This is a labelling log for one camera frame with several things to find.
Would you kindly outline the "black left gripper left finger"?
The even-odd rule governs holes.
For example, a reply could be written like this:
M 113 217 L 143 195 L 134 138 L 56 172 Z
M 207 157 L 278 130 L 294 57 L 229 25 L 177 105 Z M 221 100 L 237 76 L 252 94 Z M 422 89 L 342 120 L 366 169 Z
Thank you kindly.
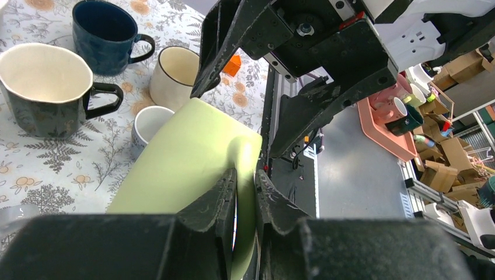
M 229 279 L 236 170 L 175 215 L 43 215 L 1 258 L 2 279 Z

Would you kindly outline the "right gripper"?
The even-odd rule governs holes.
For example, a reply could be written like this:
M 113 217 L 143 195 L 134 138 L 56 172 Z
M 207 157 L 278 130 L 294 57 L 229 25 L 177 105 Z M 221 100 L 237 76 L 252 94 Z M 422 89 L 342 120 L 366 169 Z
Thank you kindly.
M 201 27 L 200 66 L 191 97 L 219 84 L 219 75 L 238 49 L 264 58 L 279 73 L 299 78 L 321 64 L 311 48 L 358 19 L 393 23 L 398 1 L 217 1 Z M 397 70 L 364 69 L 328 83 L 319 77 L 290 98 L 270 147 L 280 158 L 311 131 L 330 123 L 346 107 L 396 83 Z

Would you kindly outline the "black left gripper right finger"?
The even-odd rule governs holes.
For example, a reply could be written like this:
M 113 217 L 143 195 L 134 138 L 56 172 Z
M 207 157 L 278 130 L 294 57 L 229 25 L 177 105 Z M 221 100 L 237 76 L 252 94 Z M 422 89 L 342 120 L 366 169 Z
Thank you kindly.
M 260 279 L 471 279 L 454 242 L 421 219 L 315 219 L 255 177 Z

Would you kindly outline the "light green mug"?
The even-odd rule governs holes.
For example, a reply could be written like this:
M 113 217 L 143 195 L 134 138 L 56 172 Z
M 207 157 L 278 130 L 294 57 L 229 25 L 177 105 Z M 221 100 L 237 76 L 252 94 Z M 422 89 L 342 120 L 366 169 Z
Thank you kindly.
M 212 105 L 190 99 L 157 132 L 121 183 L 108 214 L 175 214 L 237 171 L 238 218 L 229 270 L 246 273 L 255 247 L 255 169 L 262 136 Z

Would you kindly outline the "cream white mug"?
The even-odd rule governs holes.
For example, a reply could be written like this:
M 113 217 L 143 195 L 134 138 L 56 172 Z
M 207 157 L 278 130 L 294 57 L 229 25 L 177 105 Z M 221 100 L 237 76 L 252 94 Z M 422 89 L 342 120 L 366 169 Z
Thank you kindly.
M 178 111 L 190 99 L 200 56 L 188 48 L 168 46 L 160 51 L 149 82 L 152 101 Z

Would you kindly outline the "blue-grey textured square mug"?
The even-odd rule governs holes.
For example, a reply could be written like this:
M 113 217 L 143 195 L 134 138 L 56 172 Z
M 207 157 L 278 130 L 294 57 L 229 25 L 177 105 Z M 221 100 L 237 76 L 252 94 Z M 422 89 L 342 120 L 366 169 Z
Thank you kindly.
M 131 156 L 137 160 L 156 133 L 171 119 L 174 111 L 162 106 L 149 106 L 136 115 L 131 131 Z

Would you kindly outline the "dark blue mug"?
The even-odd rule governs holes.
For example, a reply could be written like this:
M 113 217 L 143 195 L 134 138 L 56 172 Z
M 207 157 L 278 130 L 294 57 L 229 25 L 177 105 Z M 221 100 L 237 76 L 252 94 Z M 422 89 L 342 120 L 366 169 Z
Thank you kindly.
M 119 75 L 128 65 L 145 61 L 155 52 L 155 40 L 139 34 L 134 18 L 107 1 L 80 1 L 72 9 L 75 52 L 101 76 Z M 144 41 L 151 49 L 132 57 L 133 46 Z

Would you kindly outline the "light grey-blue mug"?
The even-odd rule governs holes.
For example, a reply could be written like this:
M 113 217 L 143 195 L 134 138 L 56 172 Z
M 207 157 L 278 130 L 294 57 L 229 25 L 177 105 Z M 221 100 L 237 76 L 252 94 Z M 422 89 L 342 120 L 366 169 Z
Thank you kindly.
M 37 205 L 21 204 L 1 209 L 1 240 L 18 232 L 31 219 L 40 215 Z

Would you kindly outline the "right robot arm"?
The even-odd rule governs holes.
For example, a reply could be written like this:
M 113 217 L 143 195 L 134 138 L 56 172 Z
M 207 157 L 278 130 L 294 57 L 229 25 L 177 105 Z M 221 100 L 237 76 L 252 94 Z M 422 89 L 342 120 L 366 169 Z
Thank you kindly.
M 243 50 L 290 81 L 317 78 L 288 99 L 269 158 L 280 158 L 346 107 L 426 63 L 440 67 L 494 36 L 493 1 L 218 1 L 201 28 L 192 96 L 219 84 Z M 460 252 L 422 219 L 312 219 L 256 175 L 259 279 L 485 279 L 494 264 Z

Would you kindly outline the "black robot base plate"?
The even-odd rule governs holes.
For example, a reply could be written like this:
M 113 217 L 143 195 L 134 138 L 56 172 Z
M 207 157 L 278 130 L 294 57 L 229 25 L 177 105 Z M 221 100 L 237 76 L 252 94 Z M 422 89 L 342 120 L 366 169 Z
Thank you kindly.
M 262 149 L 257 167 L 264 169 L 275 188 L 313 218 L 319 217 L 317 158 L 312 147 L 301 140 L 280 158 L 270 158 L 271 144 L 278 130 L 287 100 L 299 86 L 287 82 L 268 67 L 260 135 Z

